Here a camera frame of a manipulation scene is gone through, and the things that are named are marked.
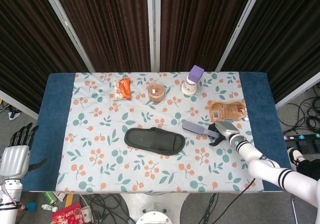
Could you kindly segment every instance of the red package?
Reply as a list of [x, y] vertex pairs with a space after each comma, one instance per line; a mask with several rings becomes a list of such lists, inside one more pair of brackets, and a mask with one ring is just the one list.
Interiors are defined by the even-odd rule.
[[80, 202], [52, 213], [53, 224], [84, 224]]

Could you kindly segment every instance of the slipper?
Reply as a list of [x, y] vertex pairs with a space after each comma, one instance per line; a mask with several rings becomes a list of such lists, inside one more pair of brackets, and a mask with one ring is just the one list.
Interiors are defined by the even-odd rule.
[[161, 155], [179, 153], [186, 142], [182, 135], [156, 127], [150, 129], [131, 128], [124, 137], [124, 142], [131, 147]]

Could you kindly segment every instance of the white bottle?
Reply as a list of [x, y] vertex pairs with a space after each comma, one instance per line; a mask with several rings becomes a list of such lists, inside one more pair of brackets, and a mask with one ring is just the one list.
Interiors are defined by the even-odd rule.
[[197, 83], [189, 79], [189, 75], [188, 75], [184, 81], [184, 84], [181, 87], [181, 91], [185, 95], [189, 95], [189, 96], [194, 95], [198, 88], [197, 85], [198, 85]]
[[57, 206], [52, 206], [52, 205], [48, 205], [48, 204], [42, 205], [41, 208], [44, 210], [50, 210], [52, 212], [56, 212], [58, 210]]

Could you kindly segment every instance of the soda can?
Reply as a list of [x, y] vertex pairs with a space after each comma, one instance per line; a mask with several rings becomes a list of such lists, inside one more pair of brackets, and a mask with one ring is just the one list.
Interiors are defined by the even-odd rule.
[[58, 201], [56, 196], [51, 191], [43, 192], [43, 196], [49, 205], [53, 205]]

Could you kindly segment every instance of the brown pouch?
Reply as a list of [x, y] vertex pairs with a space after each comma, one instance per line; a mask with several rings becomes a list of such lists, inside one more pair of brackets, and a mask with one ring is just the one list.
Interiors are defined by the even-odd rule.
[[246, 103], [244, 100], [234, 100], [229, 102], [209, 100], [210, 119], [216, 120], [241, 120], [247, 115]]

